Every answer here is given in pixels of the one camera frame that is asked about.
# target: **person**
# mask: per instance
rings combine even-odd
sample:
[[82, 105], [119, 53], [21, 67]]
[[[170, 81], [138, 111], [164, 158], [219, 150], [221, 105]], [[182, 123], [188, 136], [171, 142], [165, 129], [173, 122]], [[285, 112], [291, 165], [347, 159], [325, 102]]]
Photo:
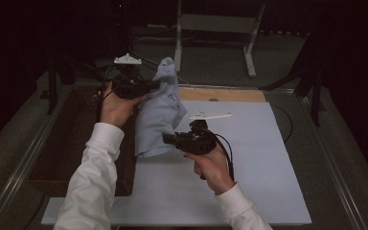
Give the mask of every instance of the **person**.
[[[104, 92], [107, 96], [103, 100], [100, 122], [94, 125], [81, 164], [70, 179], [54, 229], [111, 228], [110, 211], [117, 179], [114, 161], [124, 138], [121, 127], [144, 97], [125, 100], [109, 92], [110, 85]], [[195, 161], [195, 173], [205, 176], [215, 192], [223, 219], [233, 229], [271, 229], [257, 212], [255, 203], [230, 177], [222, 149], [216, 147], [206, 155], [183, 154]]]

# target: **brown box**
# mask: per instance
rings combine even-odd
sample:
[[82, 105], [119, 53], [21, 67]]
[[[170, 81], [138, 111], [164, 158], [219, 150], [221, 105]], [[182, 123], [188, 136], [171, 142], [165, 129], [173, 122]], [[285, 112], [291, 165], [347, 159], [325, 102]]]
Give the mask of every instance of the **brown box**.
[[[46, 196], [62, 197], [67, 193], [68, 182], [81, 164], [85, 143], [96, 122], [98, 91], [97, 86], [73, 86], [42, 146], [28, 181]], [[122, 127], [125, 138], [115, 161], [118, 173], [115, 196], [132, 193], [135, 114]]]

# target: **forearm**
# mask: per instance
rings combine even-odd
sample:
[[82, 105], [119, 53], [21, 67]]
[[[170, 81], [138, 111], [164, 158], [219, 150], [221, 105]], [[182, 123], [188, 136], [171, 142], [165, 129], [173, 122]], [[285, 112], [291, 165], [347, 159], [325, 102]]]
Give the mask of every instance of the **forearm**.
[[115, 126], [95, 124], [81, 165], [71, 177], [55, 229], [110, 229], [117, 179], [114, 161], [123, 137]]
[[247, 198], [239, 185], [222, 195], [216, 196], [223, 219], [234, 230], [271, 229], [256, 210], [256, 204]]

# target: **blue cloth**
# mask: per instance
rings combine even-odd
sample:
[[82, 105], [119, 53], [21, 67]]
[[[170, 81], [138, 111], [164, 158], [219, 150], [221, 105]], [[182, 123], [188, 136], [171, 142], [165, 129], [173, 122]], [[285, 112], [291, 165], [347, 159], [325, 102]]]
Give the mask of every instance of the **blue cloth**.
[[161, 80], [160, 88], [139, 104], [136, 119], [135, 150], [139, 158], [174, 150], [175, 146], [163, 143], [162, 133], [174, 134], [187, 113], [178, 95], [177, 74], [170, 57], [161, 60], [154, 80]]

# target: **wooden edge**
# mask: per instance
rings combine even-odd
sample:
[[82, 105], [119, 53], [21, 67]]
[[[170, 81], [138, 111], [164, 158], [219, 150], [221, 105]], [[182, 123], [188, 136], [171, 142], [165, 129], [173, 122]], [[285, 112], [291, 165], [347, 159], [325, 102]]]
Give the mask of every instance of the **wooden edge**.
[[187, 101], [251, 102], [265, 103], [265, 95], [260, 90], [179, 88], [180, 99]]

